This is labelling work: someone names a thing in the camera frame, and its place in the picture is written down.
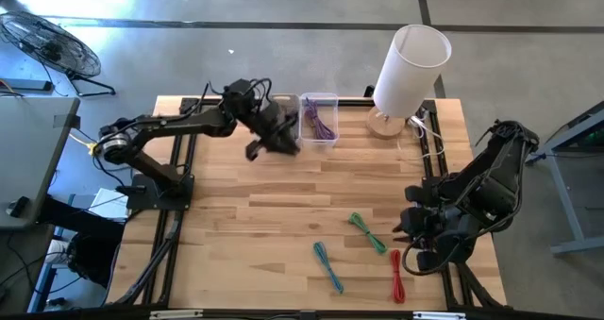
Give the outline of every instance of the electric fan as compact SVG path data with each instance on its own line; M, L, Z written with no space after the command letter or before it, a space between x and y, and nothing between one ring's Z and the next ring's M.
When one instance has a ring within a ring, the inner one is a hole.
M0 32L6 41L42 66L64 73L78 96L115 94L111 86L90 79L101 73L101 62L90 47L61 27L31 13L10 11L0 14ZM108 91L81 93L74 80L83 80Z

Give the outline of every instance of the wooden lamp base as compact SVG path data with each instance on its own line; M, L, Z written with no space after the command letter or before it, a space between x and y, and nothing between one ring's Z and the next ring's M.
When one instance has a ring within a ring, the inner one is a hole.
M378 108L373 107L369 110L366 124L373 136L382 140L390 140L398 137L403 130L405 119L386 116Z

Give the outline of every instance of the white lampshade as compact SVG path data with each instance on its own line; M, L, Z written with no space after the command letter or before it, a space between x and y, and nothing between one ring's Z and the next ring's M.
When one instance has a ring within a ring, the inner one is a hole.
M450 57L451 43L432 27L396 31L374 90L376 107L390 117L413 116Z

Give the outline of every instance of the floor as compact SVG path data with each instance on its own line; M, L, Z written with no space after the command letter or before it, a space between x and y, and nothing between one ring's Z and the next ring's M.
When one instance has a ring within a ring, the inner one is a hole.
M219 86L269 76L275 93L362 95L376 82L394 35L392 30L163 28L165 22L181 27L191 26L174 22L420 24L419 7L418 0L0 0L0 12L20 8L54 16L101 59L97 79L118 94L82 100L79 115L89 134L119 117L150 112L158 94L200 93L208 80ZM604 25L601 0L428 0L428 8L435 25ZM99 27L94 21L73 26L57 17L106 18L106 24L124 27ZM473 142L495 118L518 120L547 138L604 97L604 34L445 35L453 47L443 72L445 95L461 99ZM39 63L9 44L0 43L0 64L2 76L46 77ZM60 93L74 95L63 75L51 75ZM127 178L128 172L120 175ZM604 251L552 257L549 246L571 238L562 204L542 164L525 170L524 181L523 210L510 229L495 235L510 305L601 317ZM51 193L94 194L114 186L93 169L79 144L68 142ZM588 214L586 222L604 211L589 212L594 217Z

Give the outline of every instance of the wooden tabletop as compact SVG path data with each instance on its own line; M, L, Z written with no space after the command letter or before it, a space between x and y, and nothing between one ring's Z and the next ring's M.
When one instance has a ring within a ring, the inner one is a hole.
M156 114L178 114L179 96L160 96ZM457 99L437 99L449 171L472 160ZM260 153L249 162L244 147L252 135L244 126L225 139L197 138L192 207L185 214L176 258L170 308L444 310L438 274L414 277L401 269L407 301L391 297L393 268L366 236L347 222L358 212L389 249L400 212L409 207L405 187L424 175L419 141L405 130L396 140L378 140L365 127L369 107L339 107L340 140L328 151L304 147L295 157ZM173 139L145 148L168 162ZM187 144L183 142L181 161ZM438 166L433 165L438 174ZM158 211L144 211L126 225L108 302L119 298L147 264ZM312 251L322 241L340 278L338 295ZM410 266L416 268L411 252ZM468 261L492 296L505 296L490 236L478 239ZM461 300L457 272L453 284ZM163 267L156 282L156 296Z

